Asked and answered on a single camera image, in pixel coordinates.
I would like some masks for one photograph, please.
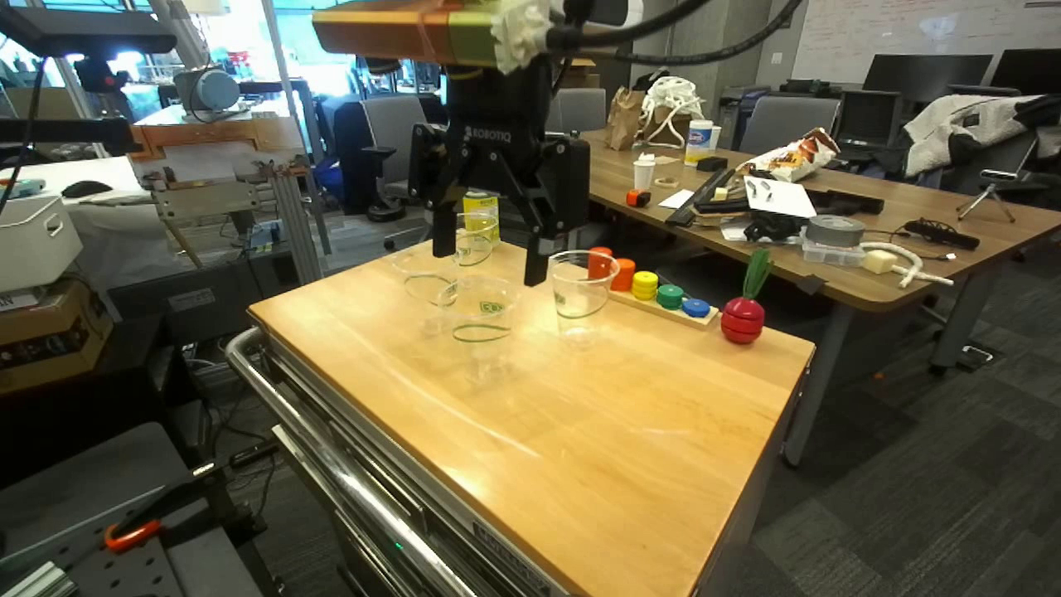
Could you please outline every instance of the gray floor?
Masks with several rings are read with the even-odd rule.
[[[333,267],[419,236],[345,214],[333,228]],[[804,464],[776,466],[753,539],[723,553],[723,592],[1061,592],[1059,297],[1059,243],[1003,260],[976,329],[998,360],[946,378],[924,367],[929,317],[866,324],[851,353],[875,360],[858,358],[829,394]],[[229,409],[218,455],[268,420],[256,399]],[[233,494],[266,504],[256,547],[286,592],[345,592],[328,520],[283,462],[241,469]]]

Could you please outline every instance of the bottle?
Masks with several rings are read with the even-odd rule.
[[[718,144],[713,120],[694,120],[686,134],[686,164],[696,164]]]
[[[657,154],[652,152],[639,152],[632,159],[632,187],[652,187],[652,177],[657,177]]]

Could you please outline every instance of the cable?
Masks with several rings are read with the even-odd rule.
[[[801,0],[789,0],[759,33],[732,43],[732,46],[723,46],[723,49],[711,49],[711,53],[684,53],[684,56],[651,56],[651,53],[586,53],[586,56],[596,56],[596,58],[617,58],[617,61],[646,61],[646,67],[694,67],[694,61],[718,61],[718,58],[730,58],[730,56],[740,56],[753,46],[759,46],[765,35],[774,35],[776,29],[783,29],[793,13],[800,9]]]
[[[23,154],[28,154],[28,148],[31,148],[31,143],[32,143],[32,122],[36,122],[36,109],[39,109],[42,67],[45,67],[45,56],[36,61],[32,97],[31,97],[31,112],[28,112],[28,128],[23,128],[23,143],[20,143],[20,152],[15,152],[15,159],[12,159],[12,172],[9,172],[7,187],[2,187],[2,197],[0,197],[0,212],[7,207],[7,197],[12,196],[12,184],[20,183]]]
[[[579,46],[621,46],[621,43],[631,43],[631,39],[639,39],[639,35],[651,35],[657,29],[666,29],[673,23],[678,23],[684,16],[696,13],[701,7],[707,7],[711,0],[684,0],[678,7],[659,13],[659,16],[651,16],[651,18],[639,18],[638,26],[621,26],[621,29],[601,29],[601,33],[582,33],[579,26],[555,26],[546,33],[546,49],[549,53],[573,53]]]

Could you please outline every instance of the plastic container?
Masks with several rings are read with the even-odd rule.
[[[64,197],[9,197],[0,212],[0,291],[55,282],[79,249]]]
[[[713,120],[694,120],[686,134],[686,164],[696,164],[718,144],[718,125]]]
[[[639,152],[632,159],[632,187],[652,187],[657,177],[657,154],[652,152]]]

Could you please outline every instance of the table leg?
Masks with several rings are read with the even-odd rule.
[[[957,297],[947,311],[947,320],[932,347],[929,367],[942,367],[942,372],[954,367],[961,343],[970,336],[970,324],[980,317],[980,309],[992,296],[995,278],[998,278],[998,264],[980,267],[970,278],[966,278],[966,285],[957,288]]]
[[[820,332],[820,352],[811,372],[801,378],[800,400],[796,400],[796,425],[783,444],[783,457],[796,466],[801,462],[804,436],[822,410],[824,391],[832,385],[832,372],[843,352],[843,341],[851,329],[851,309],[832,303],[829,317]]]

